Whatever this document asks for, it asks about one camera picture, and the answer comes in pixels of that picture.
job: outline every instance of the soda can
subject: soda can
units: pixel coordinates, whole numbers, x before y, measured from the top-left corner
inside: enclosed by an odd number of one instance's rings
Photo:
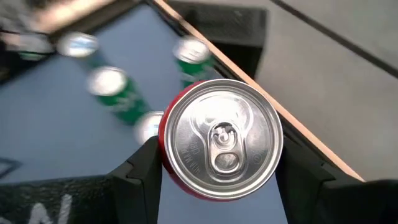
[[[119,68],[100,67],[93,70],[88,78],[88,89],[127,124],[136,123],[149,111],[136,84]]]
[[[237,200],[273,175],[283,133],[276,110],[253,87],[234,80],[188,86],[159,125],[162,162],[187,193],[205,200]]]
[[[136,140],[139,144],[143,145],[152,136],[157,136],[162,116],[162,111],[150,111],[139,119],[134,127]]]
[[[85,70],[109,65],[100,51],[95,36],[81,32],[71,32],[62,37],[57,44],[60,54],[77,59]]]
[[[200,80],[210,79],[213,69],[213,57],[207,45],[193,36],[179,40],[174,48],[174,56],[181,68],[183,87]]]

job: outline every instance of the blue surface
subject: blue surface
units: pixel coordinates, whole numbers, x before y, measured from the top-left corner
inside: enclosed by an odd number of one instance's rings
[[[148,6],[96,34],[109,62],[138,82],[153,110],[180,91],[172,48],[178,36]],[[86,74],[54,56],[0,88],[0,157],[21,168],[0,183],[107,174],[139,145],[132,128],[86,90]],[[187,195],[165,173],[159,223],[287,223],[275,177],[256,193],[228,203]]]

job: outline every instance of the falling can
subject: falling can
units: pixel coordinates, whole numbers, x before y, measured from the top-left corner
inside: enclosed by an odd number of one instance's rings
[[[159,125],[162,160],[187,193],[230,201],[253,193],[273,175],[283,146],[271,103],[239,81],[194,83],[169,104]]]

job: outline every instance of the green soda can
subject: green soda can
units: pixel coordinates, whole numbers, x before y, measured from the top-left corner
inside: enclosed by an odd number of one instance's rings
[[[109,65],[100,51],[98,39],[93,35],[71,32],[60,39],[57,50],[64,56],[75,58],[89,72]]]
[[[88,79],[88,89],[127,124],[134,124],[149,111],[135,83],[119,68],[100,67],[93,70]]]
[[[182,70],[181,82],[184,88],[199,80],[210,79],[213,57],[210,49],[200,39],[192,36],[182,38],[174,48],[174,55]]]

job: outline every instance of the silver can top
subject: silver can top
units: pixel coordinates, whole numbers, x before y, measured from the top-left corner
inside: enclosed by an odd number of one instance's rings
[[[207,45],[193,36],[180,39],[174,49],[175,56],[187,63],[201,63],[209,58],[211,52]]]
[[[62,37],[57,44],[58,52],[68,57],[87,57],[97,49],[97,38],[81,32],[71,32]]]
[[[241,198],[274,173],[283,133],[272,105],[234,80],[203,82],[173,106],[165,150],[175,173],[192,190],[218,200]]]
[[[127,76],[120,68],[103,66],[92,71],[88,78],[90,93],[97,96],[114,96],[127,85]]]
[[[151,111],[146,113],[134,127],[134,134],[139,144],[144,144],[152,136],[156,136],[163,112]]]

